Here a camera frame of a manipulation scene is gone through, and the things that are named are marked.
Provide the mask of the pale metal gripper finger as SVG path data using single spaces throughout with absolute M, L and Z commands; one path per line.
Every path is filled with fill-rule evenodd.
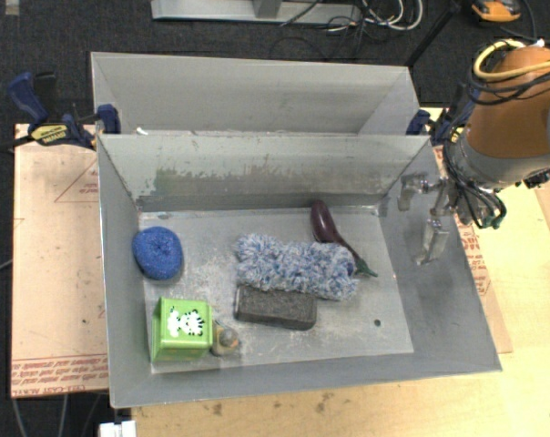
M 409 210 L 417 194 L 428 194 L 440 187 L 440 182 L 430 182 L 425 172 L 401 176 L 401 191 L 397 198 L 399 210 Z
M 440 258 L 443 254 L 450 228 L 439 218 L 428 218 L 423 228 L 422 246 L 415 256 L 418 265 L 427 264 Z

